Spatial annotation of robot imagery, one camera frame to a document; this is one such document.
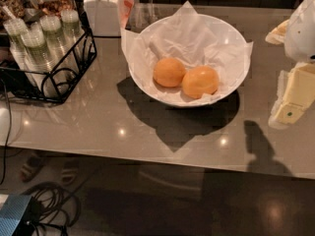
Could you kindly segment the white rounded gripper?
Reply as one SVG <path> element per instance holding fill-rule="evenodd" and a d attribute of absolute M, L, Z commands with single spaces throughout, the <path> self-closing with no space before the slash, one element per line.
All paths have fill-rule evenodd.
<path fill-rule="evenodd" d="M 292 13 L 272 29 L 265 40 L 283 44 L 285 55 L 297 63 L 289 72 L 281 71 L 269 126 L 285 129 L 297 122 L 315 101 L 315 0 L 303 0 Z"/>

